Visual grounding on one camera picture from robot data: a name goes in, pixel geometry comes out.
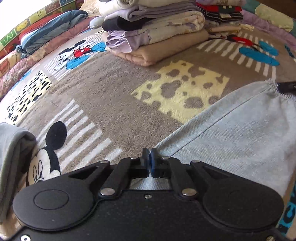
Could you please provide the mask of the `purple floral quilt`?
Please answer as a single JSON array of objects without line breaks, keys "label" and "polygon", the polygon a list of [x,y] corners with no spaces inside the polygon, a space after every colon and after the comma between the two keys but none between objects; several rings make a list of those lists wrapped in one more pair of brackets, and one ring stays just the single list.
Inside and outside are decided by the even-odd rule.
[{"label": "purple floral quilt", "polygon": [[66,32],[56,36],[41,48],[37,49],[29,57],[23,58],[15,66],[12,67],[5,75],[1,77],[1,100],[12,89],[12,87],[26,74],[26,72],[36,63],[46,57],[48,54],[56,50],[65,42],[74,38],[76,35],[86,30],[90,21],[93,19],[86,18]]}]

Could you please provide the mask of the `blue folded blanket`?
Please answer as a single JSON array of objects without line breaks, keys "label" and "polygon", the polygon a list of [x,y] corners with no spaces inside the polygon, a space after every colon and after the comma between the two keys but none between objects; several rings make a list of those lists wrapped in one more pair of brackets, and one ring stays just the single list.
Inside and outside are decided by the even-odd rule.
[{"label": "blue folded blanket", "polygon": [[27,57],[47,42],[66,32],[87,17],[88,13],[86,11],[67,11],[50,20],[43,27],[33,31],[29,37],[26,37],[21,44],[16,46],[16,51]]}]

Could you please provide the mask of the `floral folded sheet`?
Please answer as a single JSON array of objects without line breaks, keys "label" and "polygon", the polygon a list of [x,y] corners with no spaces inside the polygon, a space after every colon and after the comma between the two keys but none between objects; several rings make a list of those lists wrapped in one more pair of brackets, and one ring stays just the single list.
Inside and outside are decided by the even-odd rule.
[{"label": "floral folded sheet", "polygon": [[153,44],[175,35],[199,32],[204,24],[200,11],[186,11],[152,20],[138,30],[138,35],[144,36],[144,45]]}]

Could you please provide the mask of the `Mickey Mouse fleece blanket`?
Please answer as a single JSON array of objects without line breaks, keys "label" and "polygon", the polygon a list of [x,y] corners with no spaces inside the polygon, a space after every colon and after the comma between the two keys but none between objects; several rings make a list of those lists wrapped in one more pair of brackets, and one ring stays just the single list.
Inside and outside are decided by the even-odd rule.
[{"label": "Mickey Mouse fleece blanket", "polygon": [[198,192],[133,179],[99,196],[121,159],[140,157],[254,82],[295,81],[295,52],[259,30],[208,39],[153,66],[106,50],[102,30],[46,56],[1,102],[1,120],[36,137],[1,240],[295,240],[295,173],[284,196],[199,160],[181,162]]}]

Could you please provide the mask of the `dark grey folded pants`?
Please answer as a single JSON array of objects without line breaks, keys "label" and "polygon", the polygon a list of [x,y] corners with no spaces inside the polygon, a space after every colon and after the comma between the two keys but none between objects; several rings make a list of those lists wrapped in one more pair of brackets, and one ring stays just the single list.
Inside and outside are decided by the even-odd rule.
[{"label": "dark grey folded pants", "polygon": [[36,137],[24,128],[1,123],[1,222],[6,220],[24,166]]}]

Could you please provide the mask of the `colourful alphabet play mat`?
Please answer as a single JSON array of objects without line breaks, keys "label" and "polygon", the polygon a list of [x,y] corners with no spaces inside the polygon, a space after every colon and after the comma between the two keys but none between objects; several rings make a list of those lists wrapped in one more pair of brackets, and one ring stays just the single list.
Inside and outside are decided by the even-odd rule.
[{"label": "colourful alphabet play mat", "polygon": [[1,58],[20,43],[21,32],[52,14],[79,9],[84,1],[1,1]]}]

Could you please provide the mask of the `light grey sweatpants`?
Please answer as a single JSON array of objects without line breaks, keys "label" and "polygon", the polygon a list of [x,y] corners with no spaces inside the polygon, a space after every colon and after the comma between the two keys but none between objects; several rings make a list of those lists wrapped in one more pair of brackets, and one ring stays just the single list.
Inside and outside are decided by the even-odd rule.
[{"label": "light grey sweatpants", "polygon": [[183,163],[199,160],[284,196],[295,173],[295,93],[273,80],[231,92],[156,146]]}]

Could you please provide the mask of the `tan folded blanket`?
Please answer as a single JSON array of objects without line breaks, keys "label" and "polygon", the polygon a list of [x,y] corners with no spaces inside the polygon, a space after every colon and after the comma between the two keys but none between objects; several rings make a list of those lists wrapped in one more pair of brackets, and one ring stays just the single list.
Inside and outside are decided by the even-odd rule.
[{"label": "tan folded blanket", "polygon": [[208,40],[209,34],[206,30],[195,33],[176,35],[169,39],[151,45],[144,45],[130,53],[116,52],[109,47],[106,50],[115,56],[121,57],[140,66],[151,66],[157,62],[180,53],[196,44]]}]

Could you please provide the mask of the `black striped folded garment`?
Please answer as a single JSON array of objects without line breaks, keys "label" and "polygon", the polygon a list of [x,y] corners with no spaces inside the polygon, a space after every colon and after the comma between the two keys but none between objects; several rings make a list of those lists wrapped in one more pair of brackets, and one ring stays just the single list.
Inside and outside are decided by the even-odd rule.
[{"label": "black striped folded garment", "polygon": [[243,14],[241,6],[231,5],[204,5],[196,2],[197,8],[208,21],[214,21],[219,24],[241,21]]}]

